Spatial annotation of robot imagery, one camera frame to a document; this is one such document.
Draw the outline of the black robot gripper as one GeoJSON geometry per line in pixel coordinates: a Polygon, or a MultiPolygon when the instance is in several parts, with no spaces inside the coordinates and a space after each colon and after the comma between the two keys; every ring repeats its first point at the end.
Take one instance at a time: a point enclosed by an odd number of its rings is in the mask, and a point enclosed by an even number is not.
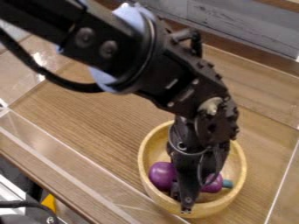
{"type": "Polygon", "coordinates": [[[176,171],[169,196],[180,201],[181,214],[189,214],[201,188],[220,175],[229,142],[200,145],[193,123],[176,117],[168,131],[166,153],[176,171]]]}

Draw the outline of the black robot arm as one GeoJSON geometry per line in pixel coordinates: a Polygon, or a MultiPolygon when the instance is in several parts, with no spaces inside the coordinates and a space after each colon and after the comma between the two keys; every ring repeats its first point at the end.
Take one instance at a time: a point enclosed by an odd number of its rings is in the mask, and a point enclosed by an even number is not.
{"type": "Polygon", "coordinates": [[[0,44],[57,86],[81,93],[134,94],[173,114],[166,152],[176,171],[170,193],[188,213],[217,177],[238,134],[238,109],[213,65],[201,56],[201,35],[172,31],[140,3],[109,10],[89,0],[0,0],[0,19],[51,42],[85,64],[90,83],[41,66],[0,28],[0,44]]]}

